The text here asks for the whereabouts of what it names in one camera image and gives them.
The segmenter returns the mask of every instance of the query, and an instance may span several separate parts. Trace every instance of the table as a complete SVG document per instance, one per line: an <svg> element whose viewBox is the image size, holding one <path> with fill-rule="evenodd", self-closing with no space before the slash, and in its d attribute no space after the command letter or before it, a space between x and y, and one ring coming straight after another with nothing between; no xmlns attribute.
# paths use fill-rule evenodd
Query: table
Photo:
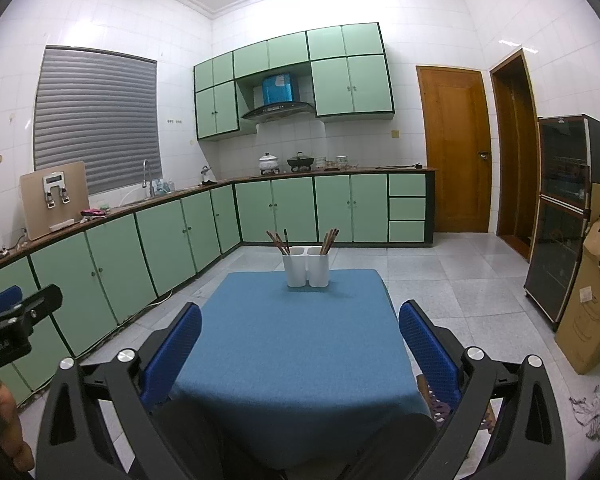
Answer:
<svg viewBox="0 0 600 480"><path fill-rule="evenodd" d="M332 270L326 288L229 274L172 396L195 398L275 469L352 458L393 418L429 415L384 283L366 269Z"/></svg>

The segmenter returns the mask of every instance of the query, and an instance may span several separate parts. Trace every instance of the hand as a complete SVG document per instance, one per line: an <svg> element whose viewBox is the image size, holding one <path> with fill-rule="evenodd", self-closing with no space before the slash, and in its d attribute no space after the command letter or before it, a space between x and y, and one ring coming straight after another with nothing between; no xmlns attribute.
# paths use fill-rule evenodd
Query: hand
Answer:
<svg viewBox="0 0 600 480"><path fill-rule="evenodd" d="M0 416L6 427L0 435L0 447L13 459L13 466L21 472L31 471L34 466L33 453L29 444L22 439L22 426L13 395L0 382Z"/></svg>

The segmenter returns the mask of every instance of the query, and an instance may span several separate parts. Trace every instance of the countertop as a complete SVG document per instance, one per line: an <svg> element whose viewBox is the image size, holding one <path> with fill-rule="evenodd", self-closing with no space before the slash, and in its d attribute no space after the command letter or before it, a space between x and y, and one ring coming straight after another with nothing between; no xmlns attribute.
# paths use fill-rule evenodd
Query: countertop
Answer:
<svg viewBox="0 0 600 480"><path fill-rule="evenodd" d="M260 180L277 180L279 178L295 178L301 176L325 176L325 175L333 175L333 174L359 174L359 173L427 173L430 171L436 171L435 168L423 167L421 170L417 170L416 168L385 168L385 169L377 169L377 168L356 168L355 170L329 170L329 171L305 171L302 173L281 173L277 175L264 175L264 176L246 176L239 178L229 178L225 180L219 180L217 184L208 184L206 186L195 186L189 187L187 189L181 189L174 191L173 193L169 193L167 195L157 196L154 198L148 198L139 203L133 203L129 205L124 205L121 207L112 208L106 217L96 218L93 220L89 220L84 223L76 223L69 227L66 227L62 230L56 231L55 233L48 234L43 236L42 238L38 238L37 240L33 240L28 242L26 245L16 248L9 252L8 256L0 259L0 269L5 267L9 263L26 256L27 254L31 254L42 247L48 246L51 243L61 239L66 238L71 234L76 234L82 231L86 231L91 227L95 227L100 224L104 224L108 221L114 220L116 218L120 218L122 216L126 216L131 213L135 213L138 211L142 211L143 209L147 209L153 207L155 205L160 205L162 203L172 202L173 200L177 200L179 198L183 198L189 195L193 195L196 193L200 193L203 191L207 191L210 189L215 189L217 187L226 186L227 184L239 184L241 182L257 182Z"/></svg>

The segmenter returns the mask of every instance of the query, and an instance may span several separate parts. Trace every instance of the window blind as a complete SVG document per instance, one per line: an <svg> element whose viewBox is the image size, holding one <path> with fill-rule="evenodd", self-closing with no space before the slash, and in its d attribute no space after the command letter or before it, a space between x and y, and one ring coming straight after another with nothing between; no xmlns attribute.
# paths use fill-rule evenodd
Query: window blind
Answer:
<svg viewBox="0 0 600 480"><path fill-rule="evenodd" d="M93 50L45 49L36 96L36 170L82 160L89 194L162 176L155 61Z"/></svg>

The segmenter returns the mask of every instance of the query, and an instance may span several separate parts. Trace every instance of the pot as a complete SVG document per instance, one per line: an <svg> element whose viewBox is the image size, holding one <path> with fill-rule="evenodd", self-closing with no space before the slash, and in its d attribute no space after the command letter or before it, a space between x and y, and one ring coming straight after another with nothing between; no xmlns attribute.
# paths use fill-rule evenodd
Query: pot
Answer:
<svg viewBox="0 0 600 480"><path fill-rule="evenodd" d="M303 152L298 152L296 156L288 158L286 162L289 164L292 172L301 171L305 168L307 171L311 170L311 165L314 163L312 156L307 156Z"/></svg>
<svg viewBox="0 0 600 480"><path fill-rule="evenodd" d="M278 158L275 155L269 155L269 152L260 157L258 167L260 168L261 174L280 172L280 169L278 168Z"/></svg>

